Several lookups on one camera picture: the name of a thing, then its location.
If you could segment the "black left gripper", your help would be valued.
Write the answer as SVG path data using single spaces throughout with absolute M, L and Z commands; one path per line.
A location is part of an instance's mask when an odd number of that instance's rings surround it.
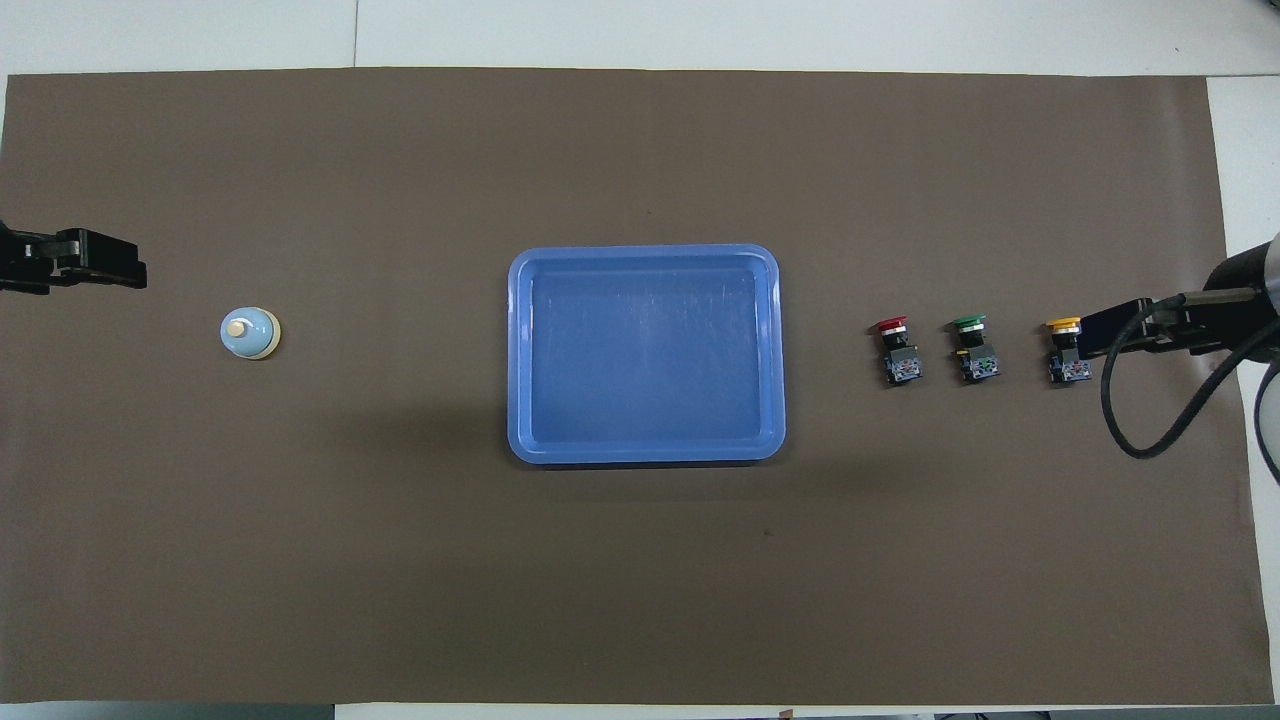
M 114 284 L 131 290 L 148 287 L 146 264 L 134 243 L 88 229 L 64 231 L 72 250 L 64 256 L 64 278 L 58 274 L 55 245 L 59 234 L 5 229 L 5 279 L 0 291 L 47 296 L 52 287 L 77 283 Z

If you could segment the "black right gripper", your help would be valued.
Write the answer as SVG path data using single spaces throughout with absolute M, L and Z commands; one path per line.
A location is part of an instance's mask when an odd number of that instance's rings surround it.
M 1091 313 L 1080 319 L 1078 351 L 1083 359 L 1102 357 L 1124 325 L 1151 305 L 1139 297 Z M 1140 351 L 1188 351 L 1192 356 L 1229 350 L 1222 338 L 1224 310 L 1219 305 L 1192 305 L 1148 311 L 1140 324 Z

